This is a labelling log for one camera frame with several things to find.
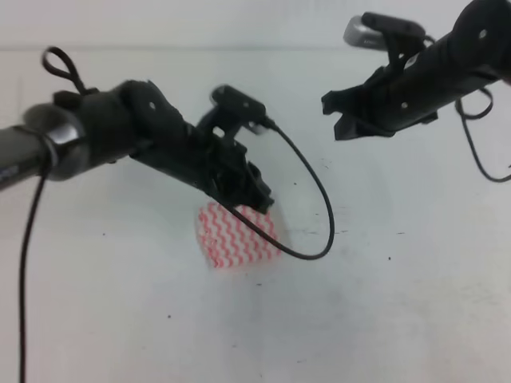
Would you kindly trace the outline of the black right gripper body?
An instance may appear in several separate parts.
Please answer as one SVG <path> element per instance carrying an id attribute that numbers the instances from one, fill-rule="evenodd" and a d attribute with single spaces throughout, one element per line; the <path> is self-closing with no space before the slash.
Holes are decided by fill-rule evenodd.
<path id="1" fill-rule="evenodd" d="M 397 65 L 378 69 L 359 88 L 369 111 L 356 116 L 383 131 L 382 137 L 429 124 L 438 110 L 510 75 L 510 3 L 472 1 L 453 29 Z"/>

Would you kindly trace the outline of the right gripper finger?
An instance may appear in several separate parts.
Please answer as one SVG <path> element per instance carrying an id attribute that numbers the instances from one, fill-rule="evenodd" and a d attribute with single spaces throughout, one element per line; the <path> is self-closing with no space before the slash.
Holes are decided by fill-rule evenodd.
<path id="1" fill-rule="evenodd" d="M 369 136 L 383 136 L 383 131 L 356 116 L 343 114 L 334 126 L 335 140 L 355 140 Z"/>
<path id="2" fill-rule="evenodd" d="M 349 88 L 326 93 L 321 97 L 323 114 L 349 114 L 365 116 L 370 107 L 368 92 L 364 88 Z"/>

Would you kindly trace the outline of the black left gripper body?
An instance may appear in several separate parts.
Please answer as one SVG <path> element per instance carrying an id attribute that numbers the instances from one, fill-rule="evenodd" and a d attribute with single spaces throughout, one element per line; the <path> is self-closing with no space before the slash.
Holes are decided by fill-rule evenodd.
<path id="1" fill-rule="evenodd" d="M 247 149 L 235 137 L 247 122 L 221 106 L 188 123 L 151 81 L 119 86 L 132 136 L 127 155 L 214 199 L 250 199 Z"/>

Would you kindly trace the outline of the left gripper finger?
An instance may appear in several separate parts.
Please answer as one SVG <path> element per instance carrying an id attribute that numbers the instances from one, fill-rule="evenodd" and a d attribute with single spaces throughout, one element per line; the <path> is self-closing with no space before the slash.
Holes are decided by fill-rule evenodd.
<path id="1" fill-rule="evenodd" d="M 245 206 L 257 212 L 268 212 L 275 202 L 269 194 L 256 188 L 221 191 L 216 200 L 225 207 Z"/>
<path id="2" fill-rule="evenodd" d="M 263 181 L 260 170 L 252 163 L 247 163 L 248 175 L 251 179 L 252 194 L 258 199 L 269 199 L 271 197 L 271 189 Z"/>

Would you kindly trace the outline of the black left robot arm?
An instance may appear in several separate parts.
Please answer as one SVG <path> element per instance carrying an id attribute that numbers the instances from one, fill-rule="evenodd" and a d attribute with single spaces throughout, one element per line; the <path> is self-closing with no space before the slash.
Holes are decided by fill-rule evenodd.
<path id="1" fill-rule="evenodd" d="M 1 185 L 31 176 L 63 181 L 130 157 L 188 184 L 226 207 L 265 213 L 270 188 L 237 142 L 242 128 L 267 127 L 265 106 L 228 85 L 212 92 L 213 108 L 189 124 L 151 81 L 129 80 L 102 92 L 86 87 L 70 57 L 51 46 L 48 73 L 75 85 L 28 109 L 1 131 Z"/>

